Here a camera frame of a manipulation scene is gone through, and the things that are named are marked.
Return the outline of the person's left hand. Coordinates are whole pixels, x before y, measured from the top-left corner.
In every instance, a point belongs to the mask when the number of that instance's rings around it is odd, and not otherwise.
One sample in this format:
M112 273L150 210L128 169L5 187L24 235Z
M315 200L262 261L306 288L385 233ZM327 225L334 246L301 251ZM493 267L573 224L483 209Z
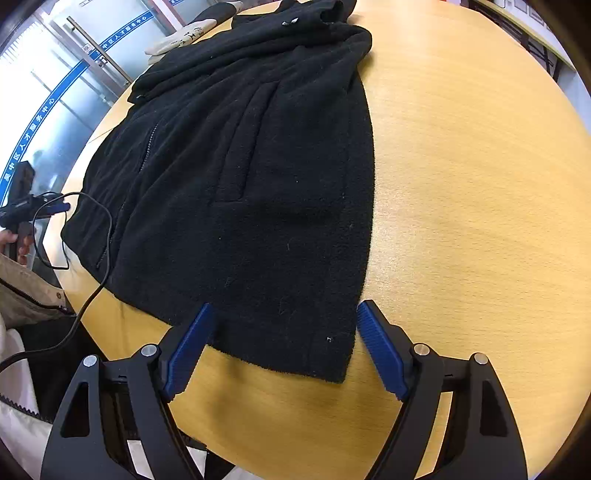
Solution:
M20 265L26 266L28 263L30 248L33 245L33 240L34 238L32 235L24 237L13 233L8 229L3 229L0 232L1 253L6 254L9 247L16 246L16 262Z

